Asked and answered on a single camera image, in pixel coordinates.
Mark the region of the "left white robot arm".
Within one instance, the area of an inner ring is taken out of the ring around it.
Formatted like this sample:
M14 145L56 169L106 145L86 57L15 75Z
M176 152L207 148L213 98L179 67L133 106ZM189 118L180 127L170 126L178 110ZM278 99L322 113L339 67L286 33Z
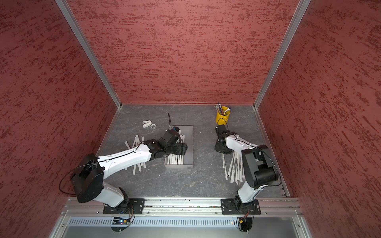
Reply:
M99 157L88 154L68 173L74 191L72 196L79 203L103 203L105 214L127 214L133 206L126 192L107 184L105 179L136 164L172 154L184 156L187 149L187 144L182 142L180 128L171 127L158 140L145 140L129 150Z

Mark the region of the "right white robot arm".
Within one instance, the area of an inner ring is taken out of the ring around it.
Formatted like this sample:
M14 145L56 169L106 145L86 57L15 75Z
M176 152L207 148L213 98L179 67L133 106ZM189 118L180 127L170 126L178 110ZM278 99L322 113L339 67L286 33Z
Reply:
M217 125L215 131L215 150L222 154L236 152L242 158L246 181L237 191L234 206L237 212L243 213L256 205L256 196L262 188L279 179L279 172L271 157L265 153L267 146L249 143L228 130L226 125Z

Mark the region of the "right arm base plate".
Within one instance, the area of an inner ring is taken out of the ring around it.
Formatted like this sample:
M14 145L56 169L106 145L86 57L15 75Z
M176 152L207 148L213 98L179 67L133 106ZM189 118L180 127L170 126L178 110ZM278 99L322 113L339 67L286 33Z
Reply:
M239 197L221 199L221 210L223 215L261 215L259 201L243 203Z

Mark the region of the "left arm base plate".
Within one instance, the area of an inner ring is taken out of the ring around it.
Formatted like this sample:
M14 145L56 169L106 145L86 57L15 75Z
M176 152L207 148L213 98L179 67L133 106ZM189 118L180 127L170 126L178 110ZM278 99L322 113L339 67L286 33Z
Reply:
M142 214L144 204L144 198L129 198L122 201L116 207L104 204L103 214L140 215Z

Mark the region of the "translucent plastic storage box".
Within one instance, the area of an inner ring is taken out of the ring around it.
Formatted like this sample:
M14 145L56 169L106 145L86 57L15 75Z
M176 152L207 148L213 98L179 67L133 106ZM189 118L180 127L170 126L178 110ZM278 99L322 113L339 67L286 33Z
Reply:
M187 144L187 150L184 155L184 164L183 165L166 165L166 158L164 166L167 169L191 169L193 168L193 126L178 126L180 129L180 135L185 136L185 141L183 143Z

